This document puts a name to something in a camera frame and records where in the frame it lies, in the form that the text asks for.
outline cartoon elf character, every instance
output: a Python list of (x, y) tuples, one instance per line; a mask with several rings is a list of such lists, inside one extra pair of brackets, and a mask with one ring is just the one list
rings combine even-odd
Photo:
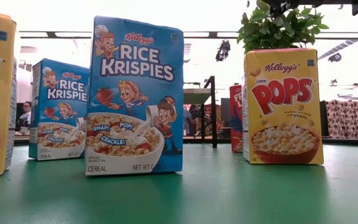
[(125, 108), (126, 115), (136, 117), (134, 106), (143, 105), (149, 100), (149, 97), (143, 95), (143, 93), (140, 92), (139, 86), (132, 81), (120, 80), (118, 82), (118, 88), (120, 91), (120, 98), (123, 100), (123, 103), (111, 103), (108, 107), (113, 110)]
[(50, 67), (45, 67), (42, 70), (42, 73), (44, 74), (44, 86), (55, 88), (56, 84), (59, 83), (59, 81), (56, 80), (56, 73), (52, 71)]
[(59, 112), (63, 119), (74, 118), (78, 114), (68, 103), (59, 103)]
[(168, 140), (171, 142), (171, 149), (175, 154), (182, 154), (182, 150), (175, 146), (173, 140), (173, 134), (171, 132), (171, 126), (169, 123), (176, 121), (177, 111), (175, 109), (175, 99), (172, 96), (165, 96), (157, 105), (158, 116), (154, 117), (154, 126), (162, 133), (165, 139), (164, 149), (162, 152), (166, 152), (168, 147)]
[(94, 28), (95, 36), (98, 37), (94, 44), (96, 46), (96, 56), (104, 55), (106, 58), (114, 57), (113, 54), (119, 47), (114, 45), (114, 34), (109, 32), (104, 25), (97, 25)]

